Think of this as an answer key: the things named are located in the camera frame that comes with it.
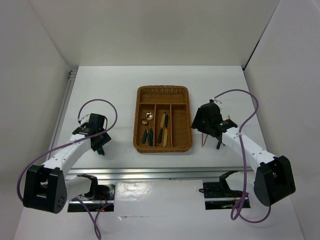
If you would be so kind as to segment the gold knife green handle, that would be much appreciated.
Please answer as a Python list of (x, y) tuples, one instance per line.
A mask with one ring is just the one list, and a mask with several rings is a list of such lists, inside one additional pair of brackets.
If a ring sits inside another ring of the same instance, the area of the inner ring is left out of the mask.
[(168, 121), (169, 121), (169, 115), (164, 113), (162, 115), (161, 122), (160, 122), (160, 132), (159, 132), (159, 136), (158, 136), (158, 143), (159, 144), (162, 142), (164, 128), (167, 128)]
[(166, 147), (168, 141), (168, 128), (165, 127), (163, 130), (163, 147)]

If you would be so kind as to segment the small gold spoon green handle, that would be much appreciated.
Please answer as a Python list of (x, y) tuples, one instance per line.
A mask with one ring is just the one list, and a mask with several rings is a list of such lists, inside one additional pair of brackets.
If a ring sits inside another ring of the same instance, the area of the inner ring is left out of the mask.
[(141, 140), (141, 142), (144, 144), (147, 140), (147, 137), (148, 137), (148, 122), (145, 119), (143, 119), (141, 122), (145, 126), (145, 130), (144, 130), (143, 137)]

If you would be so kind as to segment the large gold spoon green handle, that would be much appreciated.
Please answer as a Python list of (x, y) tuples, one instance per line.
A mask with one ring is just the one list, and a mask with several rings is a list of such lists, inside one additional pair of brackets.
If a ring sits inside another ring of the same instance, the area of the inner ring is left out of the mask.
[(149, 128), (149, 140), (150, 140), (150, 142), (149, 142), (149, 146), (150, 147), (152, 147), (153, 146), (153, 130), (152, 130), (152, 125), (151, 125), (151, 123), (152, 123), (152, 120), (153, 120), (153, 118), (154, 118), (154, 115), (153, 115), (153, 113), (152, 112), (147, 112), (146, 113), (146, 119), (147, 119), (147, 121), (148, 121), (148, 128)]

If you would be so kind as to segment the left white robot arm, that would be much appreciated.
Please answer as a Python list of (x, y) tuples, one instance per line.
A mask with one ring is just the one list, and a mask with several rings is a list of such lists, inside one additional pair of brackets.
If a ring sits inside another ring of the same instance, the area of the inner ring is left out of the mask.
[(104, 125), (105, 116), (92, 113), (89, 120), (77, 127), (69, 141), (53, 157), (26, 171), (23, 206), (58, 214), (67, 201), (83, 195), (93, 200), (99, 195), (98, 180), (89, 174), (78, 174), (67, 180), (71, 168), (88, 151), (104, 155), (103, 146), (111, 140)]

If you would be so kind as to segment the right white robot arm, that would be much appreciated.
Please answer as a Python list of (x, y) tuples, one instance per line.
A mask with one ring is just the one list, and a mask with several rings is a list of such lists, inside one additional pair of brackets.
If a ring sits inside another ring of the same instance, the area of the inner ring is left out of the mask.
[(216, 138), (217, 149), (226, 145), (240, 156), (245, 156), (246, 163), (255, 173), (254, 194), (264, 206), (269, 207), (295, 193), (296, 186), (289, 159), (264, 150), (240, 132), (235, 122), (223, 120), (219, 106), (213, 101), (198, 108), (191, 128)]

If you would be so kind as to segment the wicker cutlery tray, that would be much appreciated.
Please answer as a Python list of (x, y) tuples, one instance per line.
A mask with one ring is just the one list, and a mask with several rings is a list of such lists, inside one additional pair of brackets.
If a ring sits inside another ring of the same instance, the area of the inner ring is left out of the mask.
[(133, 146), (139, 153), (182, 153), (193, 146), (189, 91), (146, 85), (137, 90)]

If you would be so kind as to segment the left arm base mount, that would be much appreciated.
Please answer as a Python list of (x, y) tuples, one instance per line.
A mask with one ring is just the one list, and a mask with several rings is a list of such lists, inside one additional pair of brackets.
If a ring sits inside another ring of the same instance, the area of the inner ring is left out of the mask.
[(97, 177), (88, 174), (79, 174), (65, 183), (69, 213), (114, 211), (115, 184), (99, 184)]

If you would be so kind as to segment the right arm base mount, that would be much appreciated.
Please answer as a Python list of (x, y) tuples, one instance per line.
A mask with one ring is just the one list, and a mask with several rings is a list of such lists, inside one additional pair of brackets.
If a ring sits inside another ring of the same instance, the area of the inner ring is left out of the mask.
[(243, 195), (241, 190), (231, 190), (227, 185), (227, 177), (237, 173), (228, 171), (219, 177), (218, 182), (204, 182), (198, 191), (204, 196), (206, 210), (231, 210)]

